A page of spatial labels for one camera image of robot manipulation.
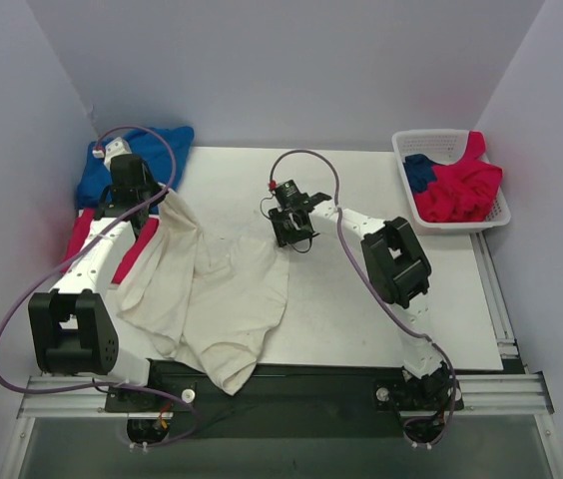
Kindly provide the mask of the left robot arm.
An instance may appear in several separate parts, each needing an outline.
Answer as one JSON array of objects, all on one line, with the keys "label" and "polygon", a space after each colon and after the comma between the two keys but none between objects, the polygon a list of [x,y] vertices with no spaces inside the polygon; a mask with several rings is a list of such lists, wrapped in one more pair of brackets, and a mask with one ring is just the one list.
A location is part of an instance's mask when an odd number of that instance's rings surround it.
[{"label": "left robot arm", "polygon": [[148,164],[135,154],[110,163],[112,184],[103,191],[84,243],[97,243],[66,269],[48,292],[34,293],[28,313],[40,369],[46,373],[99,377],[130,384],[128,397],[144,411],[157,408],[164,386],[150,375],[150,360],[128,347],[105,304],[157,229],[144,201],[160,185]]}]

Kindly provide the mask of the white t-shirt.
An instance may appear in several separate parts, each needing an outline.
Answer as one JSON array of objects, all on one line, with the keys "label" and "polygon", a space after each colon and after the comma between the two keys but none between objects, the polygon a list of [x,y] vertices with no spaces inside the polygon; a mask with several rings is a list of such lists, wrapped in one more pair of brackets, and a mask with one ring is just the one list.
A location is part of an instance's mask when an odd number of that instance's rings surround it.
[{"label": "white t-shirt", "polygon": [[118,315],[166,359],[238,393],[267,334],[282,321],[289,258],[273,240],[213,241],[185,201],[168,192],[156,232],[118,286]]}]

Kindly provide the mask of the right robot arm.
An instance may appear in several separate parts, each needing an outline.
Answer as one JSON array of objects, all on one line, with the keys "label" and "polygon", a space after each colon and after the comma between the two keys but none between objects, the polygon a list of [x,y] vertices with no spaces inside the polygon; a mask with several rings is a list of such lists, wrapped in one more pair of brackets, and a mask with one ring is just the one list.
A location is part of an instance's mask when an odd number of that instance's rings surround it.
[{"label": "right robot arm", "polygon": [[266,213],[281,247],[312,246],[319,235],[339,240],[349,262],[399,329],[409,403],[426,407],[440,385],[432,375],[446,363],[432,339],[428,308],[431,264],[410,223],[375,219],[337,205],[325,193],[303,193],[295,181],[271,183],[278,205]]}]

